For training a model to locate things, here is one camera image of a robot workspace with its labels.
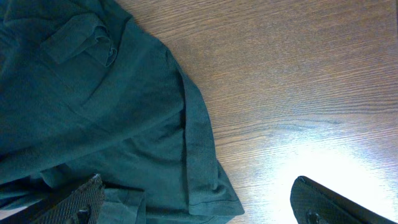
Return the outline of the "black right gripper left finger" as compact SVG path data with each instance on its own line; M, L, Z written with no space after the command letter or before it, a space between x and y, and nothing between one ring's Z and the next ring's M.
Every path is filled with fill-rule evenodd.
M105 199L99 174L67 185L1 224L96 224Z

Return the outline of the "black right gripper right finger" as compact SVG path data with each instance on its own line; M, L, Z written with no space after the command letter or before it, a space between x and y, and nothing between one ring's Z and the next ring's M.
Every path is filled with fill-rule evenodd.
M306 176L295 179L290 205L299 224L396 224Z

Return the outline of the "dark green t-shirt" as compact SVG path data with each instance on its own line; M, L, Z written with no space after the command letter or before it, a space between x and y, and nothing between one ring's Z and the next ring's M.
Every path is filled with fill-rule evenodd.
M244 213L205 102L115 1L1 2L1 211L97 175L68 223L227 223Z

